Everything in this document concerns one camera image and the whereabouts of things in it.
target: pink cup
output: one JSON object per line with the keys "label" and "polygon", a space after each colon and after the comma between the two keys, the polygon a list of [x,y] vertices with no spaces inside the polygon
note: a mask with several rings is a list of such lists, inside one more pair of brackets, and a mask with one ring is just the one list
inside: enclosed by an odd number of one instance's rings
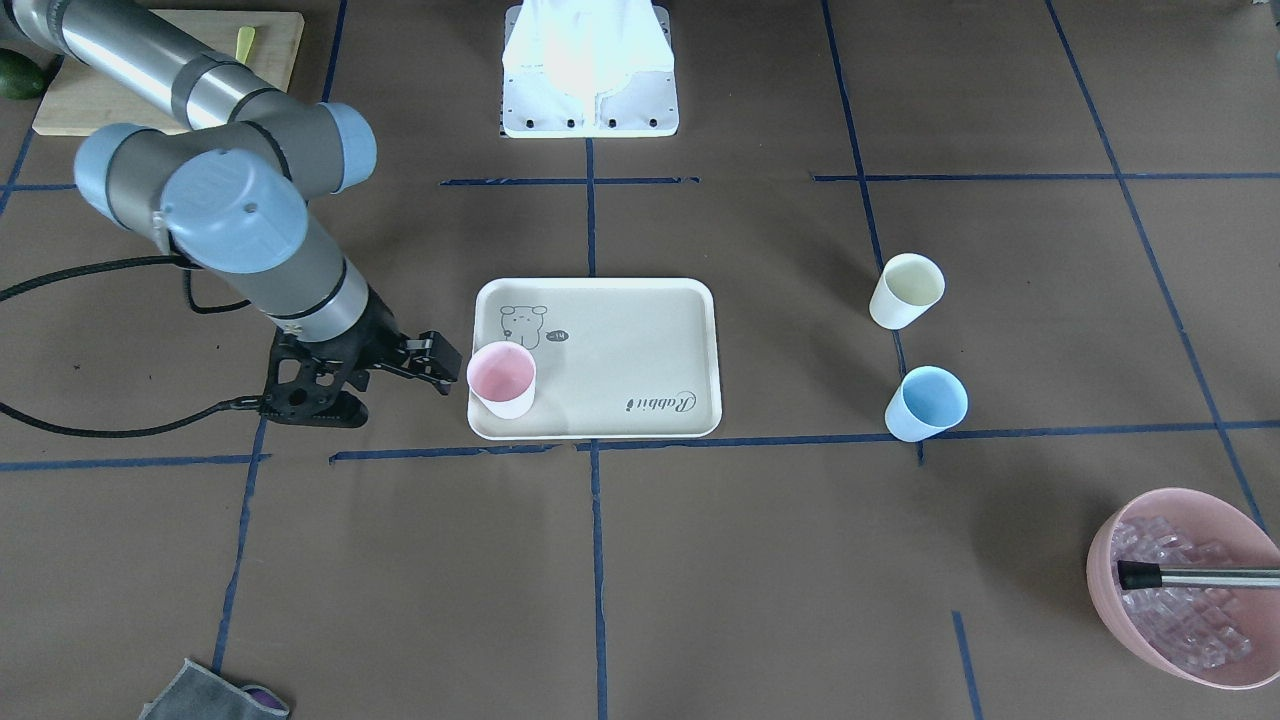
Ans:
{"label": "pink cup", "polygon": [[538,366],[518,342],[490,342],[471,356],[467,384],[480,402],[504,420],[520,418],[534,404]]}
{"label": "pink cup", "polygon": [[1120,602],[1111,574],[1111,536],[1116,523],[1132,518],[1165,516],[1197,543],[1221,542],[1238,565],[1280,565],[1280,548],[1248,515],[1231,505],[1187,488],[1161,488],[1140,495],[1112,515],[1093,537],[1085,566],[1089,596],[1102,623],[1130,652],[1165,673],[1228,691],[1262,687],[1280,676],[1280,591],[1235,589],[1240,609],[1233,612],[1240,632],[1253,642],[1243,660],[1203,675],[1192,675],[1165,659],[1143,639]]}

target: tray rim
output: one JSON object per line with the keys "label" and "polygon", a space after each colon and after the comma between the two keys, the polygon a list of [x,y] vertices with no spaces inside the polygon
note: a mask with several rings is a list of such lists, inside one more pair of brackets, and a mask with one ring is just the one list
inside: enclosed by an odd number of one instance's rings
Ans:
{"label": "tray rim", "polygon": [[467,425],[471,432],[488,441],[516,441],[516,439],[636,439],[636,438],[699,438],[710,434],[719,427],[724,415],[723,391],[721,388],[719,372],[719,337],[716,328],[716,300],[710,288],[696,278],[687,277],[609,277],[609,278],[581,278],[581,277],[508,277],[494,278],[480,288],[476,293],[475,314],[471,325],[471,354],[479,350],[480,311],[488,296],[508,286],[527,286],[538,290],[591,290],[591,288],[630,288],[630,290],[692,290],[703,300],[703,314],[708,328],[709,343],[707,346],[708,366],[710,373],[710,402],[712,423],[705,430],[699,429],[692,433],[614,433],[614,434],[486,434],[476,427],[476,419],[483,406],[467,388]]}

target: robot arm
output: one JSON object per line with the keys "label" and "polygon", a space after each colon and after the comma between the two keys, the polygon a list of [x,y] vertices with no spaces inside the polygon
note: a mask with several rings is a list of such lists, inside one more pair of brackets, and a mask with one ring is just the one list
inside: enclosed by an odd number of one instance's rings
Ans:
{"label": "robot arm", "polygon": [[[457,380],[438,333],[411,340],[307,211],[366,179],[372,131],[353,109],[308,106],[132,0],[0,0],[28,40],[114,77],[192,128],[166,136],[108,126],[76,156],[84,199],[118,225],[180,254],[239,291],[276,325],[260,413],[300,425],[360,427],[369,372]],[[285,360],[301,366],[282,378]],[[323,378],[330,378],[324,384]]]}

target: paper cup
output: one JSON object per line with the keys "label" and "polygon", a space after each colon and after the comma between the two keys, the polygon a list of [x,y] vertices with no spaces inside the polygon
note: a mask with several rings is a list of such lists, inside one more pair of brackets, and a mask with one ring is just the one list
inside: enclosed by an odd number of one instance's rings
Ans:
{"label": "paper cup", "polygon": [[467,386],[480,402],[504,420],[520,418],[534,404],[538,366],[518,342],[492,342],[471,356]]}
{"label": "paper cup", "polygon": [[884,263],[872,295],[872,319],[882,328],[900,331],[942,299],[946,279],[933,260],[905,252]]}
{"label": "paper cup", "polygon": [[902,378],[884,410],[888,432],[902,442],[933,437],[964,420],[969,393],[955,375],[925,365]]}

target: wooden cutting board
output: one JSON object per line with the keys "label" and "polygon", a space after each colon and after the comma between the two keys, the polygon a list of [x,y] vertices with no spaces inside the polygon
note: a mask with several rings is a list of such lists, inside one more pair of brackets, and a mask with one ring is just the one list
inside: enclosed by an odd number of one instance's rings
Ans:
{"label": "wooden cutting board", "polygon": [[[253,49],[246,64],[257,77],[275,87],[289,88],[298,44],[302,41],[300,13],[155,10],[155,14],[214,50],[232,56],[236,55],[236,33],[241,26],[256,28]],[[137,123],[169,135],[187,129],[133,91],[74,58],[67,58],[49,86],[32,127],[40,135],[83,137],[111,123]]]}

